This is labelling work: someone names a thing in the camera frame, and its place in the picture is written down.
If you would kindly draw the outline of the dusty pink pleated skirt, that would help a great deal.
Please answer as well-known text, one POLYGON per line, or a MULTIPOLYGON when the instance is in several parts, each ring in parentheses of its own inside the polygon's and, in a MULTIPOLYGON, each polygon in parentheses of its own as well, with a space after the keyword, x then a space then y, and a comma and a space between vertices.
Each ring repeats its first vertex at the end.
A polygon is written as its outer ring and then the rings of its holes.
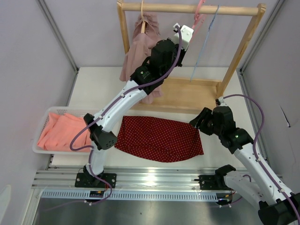
POLYGON ((152 48, 160 41, 159 23, 157 14, 145 12, 135 23, 132 44, 126 53, 120 80, 126 82, 134 71, 151 55, 152 48))

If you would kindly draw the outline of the pink hanger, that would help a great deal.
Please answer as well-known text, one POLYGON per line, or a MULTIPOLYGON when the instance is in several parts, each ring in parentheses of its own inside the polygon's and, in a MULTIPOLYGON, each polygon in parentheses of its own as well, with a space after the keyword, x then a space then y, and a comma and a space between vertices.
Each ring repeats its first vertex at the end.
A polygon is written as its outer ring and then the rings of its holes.
POLYGON ((205 19, 206 19, 206 15, 205 14, 200 14, 199 10, 201 9, 201 7, 203 6, 203 4, 206 2, 206 0, 200 0, 195 14, 194 14, 194 23, 192 25, 192 29, 193 29, 193 35, 192 38, 190 40, 190 42, 193 41, 193 39, 195 38, 196 34, 198 33, 199 29, 201 28, 202 24, 204 23, 205 19))

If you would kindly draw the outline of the red polka dot cloth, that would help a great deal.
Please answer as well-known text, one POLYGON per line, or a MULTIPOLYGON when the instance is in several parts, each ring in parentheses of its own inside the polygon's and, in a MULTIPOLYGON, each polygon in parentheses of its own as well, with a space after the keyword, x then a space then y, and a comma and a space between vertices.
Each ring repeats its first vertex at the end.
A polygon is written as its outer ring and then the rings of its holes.
POLYGON ((149 116, 124 116, 115 148, 133 156, 174 163, 204 154, 192 125, 149 116))

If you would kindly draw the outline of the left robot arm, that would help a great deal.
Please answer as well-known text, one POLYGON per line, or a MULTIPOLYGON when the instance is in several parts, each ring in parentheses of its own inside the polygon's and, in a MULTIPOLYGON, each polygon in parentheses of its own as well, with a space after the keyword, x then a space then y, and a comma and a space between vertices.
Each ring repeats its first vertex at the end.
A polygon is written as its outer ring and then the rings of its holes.
POLYGON ((99 113, 84 116, 90 132, 92 150, 83 172, 86 176, 85 182, 90 187, 95 188, 101 184, 105 152, 117 142, 117 137, 112 132, 115 124, 132 106, 160 86, 175 67, 182 65, 188 47, 189 41, 186 40, 168 38, 158 41, 150 56, 134 71, 125 87, 109 105, 99 113))

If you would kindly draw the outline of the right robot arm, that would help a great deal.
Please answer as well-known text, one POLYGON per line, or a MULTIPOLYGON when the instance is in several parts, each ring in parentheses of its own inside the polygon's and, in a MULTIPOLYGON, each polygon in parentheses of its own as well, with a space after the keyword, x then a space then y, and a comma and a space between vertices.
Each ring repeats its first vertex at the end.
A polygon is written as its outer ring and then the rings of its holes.
POLYGON ((217 188, 237 191, 256 208, 264 225, 299 222, 300 195, 280 180, 260 154, 254 153, 254 140, 245 129, 236 126, 230 107, 217 106, 213 110, 205 107, 190 125, 204 134, 218 136, 221 144, 245 166, 253 179, 245 180, 235 168, 226 165, 215 171, 217 188))

